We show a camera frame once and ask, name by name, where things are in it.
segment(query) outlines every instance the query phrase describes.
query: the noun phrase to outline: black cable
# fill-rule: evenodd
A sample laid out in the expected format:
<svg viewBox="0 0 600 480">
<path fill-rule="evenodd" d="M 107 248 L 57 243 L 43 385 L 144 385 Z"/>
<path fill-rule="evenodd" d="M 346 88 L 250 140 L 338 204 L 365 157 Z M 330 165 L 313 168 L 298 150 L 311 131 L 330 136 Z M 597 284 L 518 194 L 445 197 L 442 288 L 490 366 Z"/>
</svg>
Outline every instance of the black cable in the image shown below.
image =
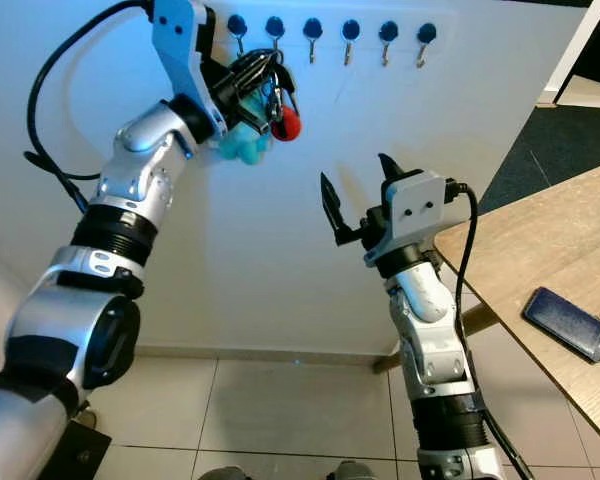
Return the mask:
<svg viewBox="0 0 600 480">
<path fill-rule="evenodd" d="M 76 175 L 73 173 L 66 173 L 60 169 L 60 167 L 53 161 L 49 153 L 42 146 L 42 142 L 40 141 L 40 137 L 38 136 L 38 131 L 36 128 L 36 108 L 38 104 L 38 97 L 40 95 L 40 90 L 42 89 L 42 84 L 51 71 L 51 68 L 55 65 L 58 59 L 65 53 L 69 48 L 71 48 L 78 40 L 84 37 L 87 33 L 89 33 L 93 28 L 95 28 L 98 24 L 102 23 L 107 18 L 115 15 L 116 13 L 130 7 L 142 7 L 145 11 L 151 15 L 151 2 L 150 0 L 125 0 L 123 2 L 116 3 L 106 10 L 100 12 L 98 15 L 93 17 L 87 23 L 85 23 L 82 27 L 76 30 L 73 35 L 67 38 L 62 44 L 54 50 L 54 52 L 49 56 L 49 58 L 44 62 L 42 68 L 38 72 L 33 85 L 31 87 L 31 91 L 29 93 L 29 100 L 27 102 L 27 132 L 29 134 L 29 138 L 31 139 L 31 144 L 35 149 L 34 152 L 24 152 L 25 158 L 35 165 L 38 168 L 41 168 L 49 173 L 53 173 L 64 189 L 67 191 L 69 196 L 73 198 L 73 200 L 78 205 L 78 208 L 82 212 L 85 211 L 87 206 L 87 201 L 84 196 L 80 193 L 78 187 L 76 187 L 72 182 L 73 180 L 95 180 L 100 174 L 92 174 L 92 175 Z"/>
<path fill-rule="evenodd" d="M 473 241 L 476 236 L 476 230 L 478 229 L 478 199 L 476 197 L 475 192 L 467 185 L 466 183 L 458 184 L 458 191 L 460 193 L 465 193 L 469 198 L 469 205 L 471 206 L 471 217 L 469 221 L 469 231 L 467 232 L 467 240 L 464 245 L 464 252 L 462 253 L 462 260 L 460 261 L 460 269 L 458 270 L 458 278 L 456 281 L 456 326 L 458 329 L 458 334 L 460 335 L 461 341 L 464 344 L 465 350 L 467 352 L 467 362 L 469 364 L 469 370 L 473 376 L 473 381 L 478 387 L 478 380 L 475 374 L 475 365 L 473 363 L 473 356 L 469 351 L 469 345 L 467 343 L 467 339 L 464 333 L 464 326 L 462 324 L 462 286 L 464 284 L 464 276 L 467 271 L 467 265 L 469 263 L 469 257 L 471 256 L 471 249 L 473 248 Z M 509 438 L 505 435 L 498 422 L 493 417 L 486 404 L 484 405 L 484 416 L 485 422 L 493 433 L 496 441 L 500 444 L 504 453 L 507 455 L 511 464 L 520 475 L 520 478 L 524 480 L 533 480 L 533 474 L 529 469 L 529 466 L 526 464 L 520 453 L 515 449 Z"/>
</svg>

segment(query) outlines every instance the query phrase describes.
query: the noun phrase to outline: tile floor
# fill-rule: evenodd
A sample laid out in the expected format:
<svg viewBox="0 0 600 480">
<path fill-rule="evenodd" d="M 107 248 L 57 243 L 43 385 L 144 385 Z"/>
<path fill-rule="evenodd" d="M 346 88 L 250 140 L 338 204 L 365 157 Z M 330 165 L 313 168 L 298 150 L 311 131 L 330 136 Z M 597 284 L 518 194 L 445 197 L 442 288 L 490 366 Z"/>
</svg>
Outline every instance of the tile floor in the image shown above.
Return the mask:
<svg viewBox="0 0 600 480">
<path fill-rule="evenodd" d="M 600 480 L 600 438 L 506 332 L 470 343 L 486 399 L 536 478 Z M 318 480 L 343 458 L 379 479 L 420 478 L 399 370 L 140 357 L 91 399 L 113 437 L 98 480 L 190 480 L 226 465 L 255 480 Z"/>
</svg>

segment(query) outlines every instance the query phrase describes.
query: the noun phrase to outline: wooden table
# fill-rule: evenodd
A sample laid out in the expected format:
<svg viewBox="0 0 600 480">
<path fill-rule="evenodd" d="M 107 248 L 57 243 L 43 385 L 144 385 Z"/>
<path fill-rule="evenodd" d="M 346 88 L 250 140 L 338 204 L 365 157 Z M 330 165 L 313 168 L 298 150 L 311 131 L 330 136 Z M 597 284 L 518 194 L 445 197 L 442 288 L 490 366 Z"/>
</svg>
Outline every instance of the wooden table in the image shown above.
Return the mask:
<svg viewBox="0 0 600 480">
<path fill-rule="evenodd" d="M 454 268 L 467 228 L 435 239 Z M 600 363 L 587 363 L 520 315 L 539 286 L 600 313 L 600 167 L 481 216 L 465 280 L 600 433 Z"/>
</svg>

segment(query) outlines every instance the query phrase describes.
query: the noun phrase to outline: blue plush keychain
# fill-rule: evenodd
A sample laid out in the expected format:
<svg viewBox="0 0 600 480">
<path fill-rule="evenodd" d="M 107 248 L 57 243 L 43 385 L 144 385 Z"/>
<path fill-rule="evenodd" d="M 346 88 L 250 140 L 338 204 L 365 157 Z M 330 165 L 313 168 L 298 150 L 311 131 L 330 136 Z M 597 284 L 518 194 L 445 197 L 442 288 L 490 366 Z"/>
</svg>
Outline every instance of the blue plush keychain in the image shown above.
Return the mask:
<svg viewBox="0 0 600 480">
<path fill-rule="evenodd" d="M 245 98 L 241 105 L 254 115 L 264 118 L 265 112 L 259 92 L 254 92 Z M 244 123 L 236 125 L 218 147 L 220 155 L 228 160 L 239 158 L 247 165 L 256 165 L 262 160 L 262 153 L 271 144 L 271 135 L 259 135 Z"/>
</svg>

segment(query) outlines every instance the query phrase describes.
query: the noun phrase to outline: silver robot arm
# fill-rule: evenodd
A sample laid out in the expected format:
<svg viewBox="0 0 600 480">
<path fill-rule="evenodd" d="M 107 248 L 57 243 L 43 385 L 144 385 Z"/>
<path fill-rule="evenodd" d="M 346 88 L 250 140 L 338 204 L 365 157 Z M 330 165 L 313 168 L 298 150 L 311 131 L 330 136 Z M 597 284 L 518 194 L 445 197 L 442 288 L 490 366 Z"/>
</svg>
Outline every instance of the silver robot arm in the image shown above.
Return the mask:
<svg viewBox="0 0 600 480">
<path fill-rule="evenodd" d="M 504 480 L 486 437 L 486 407 L 457 330 L 456 304 L 423 253 L 426 241 L 442 228 L 444 204 L 457 196 L 458 184 L 433 172 L 405 173 L 384 154 L 380 159 L 386 177 L 382 204 L 367 210 L 359 229 L 345 224 L 324 174 L 322 202 L 336 243 L 361 240 L 366 265 L 385 279 L 418 432 L 421 476 Z"/>
<path fill-rule="evenodd" d="M 71 244 L 57 251 L 10 323 L 0 372 L 0 480 L 38 478 L 89 393 L 131 366 L 144 266 L 199 145 L 240 121 L 259 133 L 269 128 L 240 101 L 284 68 L 278 52 L 252 51 L 222 66 L 210 56 L 213 10 L 193 0 L 153 6 L 153 43 L 175 97 L 117 133 Z"/>
</svg>

